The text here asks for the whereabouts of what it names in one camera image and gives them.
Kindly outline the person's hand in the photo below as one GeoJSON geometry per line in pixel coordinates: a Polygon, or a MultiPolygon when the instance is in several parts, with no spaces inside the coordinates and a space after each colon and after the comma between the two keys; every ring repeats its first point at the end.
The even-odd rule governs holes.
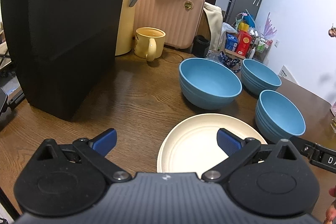
{"type": "Polygon", "coordinates": [[[331,205],[326,210],[326,218],[323,221],[323,224],[333,224],[335,223],[336,218],[336,188],[330,188],[329,189],[329,195],[331,195],[334,198],[334,201],[331,203],[331,205]]]}

